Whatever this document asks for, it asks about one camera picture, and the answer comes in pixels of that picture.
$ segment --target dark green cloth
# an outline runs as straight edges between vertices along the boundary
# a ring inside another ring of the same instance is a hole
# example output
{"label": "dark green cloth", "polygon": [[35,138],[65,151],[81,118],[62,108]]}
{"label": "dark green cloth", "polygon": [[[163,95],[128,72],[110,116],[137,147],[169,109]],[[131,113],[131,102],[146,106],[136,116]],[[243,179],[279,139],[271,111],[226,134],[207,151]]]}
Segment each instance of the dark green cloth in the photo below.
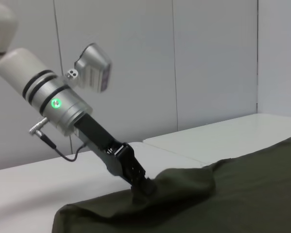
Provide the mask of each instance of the dark green cloth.
{"label": "dark green cloth", "polygon": [[155,182],[149,198],[127,190],[64,206],[52,232],[291,233],[291,138]]}

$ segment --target white wall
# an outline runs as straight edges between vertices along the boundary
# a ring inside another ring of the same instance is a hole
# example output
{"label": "white wall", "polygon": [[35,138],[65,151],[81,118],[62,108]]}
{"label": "white wall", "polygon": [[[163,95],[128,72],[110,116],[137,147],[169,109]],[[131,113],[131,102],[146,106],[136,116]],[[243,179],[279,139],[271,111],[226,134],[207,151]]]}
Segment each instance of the white wall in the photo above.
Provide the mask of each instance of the white wall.
{"label": "white wall", "polygon": [[[11,49],[25,47],[58,74],[61,73],[52,0],[1,0],[16,13],[19,29]],[[0,169],[57,157],[28,129],[41,116],[0,77]],[[44,132],[70,154],[69,139],[52,126]]]}
{"label": "white wall", "polygon": [[[113,61],[109,89],[77,89],[93,117],[122,141],[177,130],[171,0],[56,0],[64,70],[97,42]],[[81,143],[74,140],[75,146]]]}
{"label": "white wall", "polygon": [[259,1],[259,113],[291,116],[291,0]]}
{"label": "white wall", "polygon": [[174,0],[178,127],[256,113],[257,0]]}

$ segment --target wrinkled fabric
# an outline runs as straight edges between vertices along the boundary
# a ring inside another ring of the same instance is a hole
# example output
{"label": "wrinkled fabric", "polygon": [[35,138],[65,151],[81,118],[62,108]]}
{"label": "wrinkled fabric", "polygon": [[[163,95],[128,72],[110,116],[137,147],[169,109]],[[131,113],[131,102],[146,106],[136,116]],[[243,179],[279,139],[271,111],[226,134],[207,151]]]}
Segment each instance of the wrinkled fabric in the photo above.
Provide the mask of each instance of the wrinkled fabric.
{"label": "wrinkled fabric", "polygon": [[154,182],[150,197],[126,190],[64,206],[52,232],[291,233],[291,138]]}

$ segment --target cable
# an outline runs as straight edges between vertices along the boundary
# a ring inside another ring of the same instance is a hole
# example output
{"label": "cable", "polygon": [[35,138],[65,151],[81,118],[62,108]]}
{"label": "cable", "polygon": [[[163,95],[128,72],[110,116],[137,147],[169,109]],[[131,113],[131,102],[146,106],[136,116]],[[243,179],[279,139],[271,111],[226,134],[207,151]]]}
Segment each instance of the cable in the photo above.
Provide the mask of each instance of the cable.
{"label": "cable", "polygon": [[86,147],[86,143],[84,143],[82,146],[80,146],[75,155],[74,155],[74,158],[73,159],[69,159],[68,157],[66,157],[65,155],[63,155],[57,148],[56,148],[56,145],[49,139],[49,137],[47,137],[43,132],[37,130],[35,132],[35,134],[42,140],[44,141],[49,147],[51,147],[53,150],[55,150],[61,157],[63,157],[64,159],[66,159],[67,161],[69,162],[74,162],[77,160],[78,158],[78,154],[80,152],[81,149],[85,148]]}

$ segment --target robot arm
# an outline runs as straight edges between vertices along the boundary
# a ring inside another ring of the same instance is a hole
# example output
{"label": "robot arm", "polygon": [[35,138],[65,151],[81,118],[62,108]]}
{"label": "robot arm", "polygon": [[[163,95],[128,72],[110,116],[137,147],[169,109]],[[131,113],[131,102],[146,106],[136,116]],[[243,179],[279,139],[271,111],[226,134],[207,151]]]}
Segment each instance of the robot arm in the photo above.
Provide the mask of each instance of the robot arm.
{"label": "robot arm", "polygon": [[53,149],[56,146],[40,131],[46,123],[53,124],[64,136],[75,133],[101,158],[111,174],[151,195],[155,185],[145,177],[146,172],[136,160],[133,148],[118,142],[100,126],[90,116],[92,108],[69,85],[104,91],[111,71],[108,56],[96,44],[91,44],[75,63],[75,69],[58,77],[26,49],[6,54],[16,28],[16,17],[0,4],[0,75],[44,117],[30,133],[38,135]]}

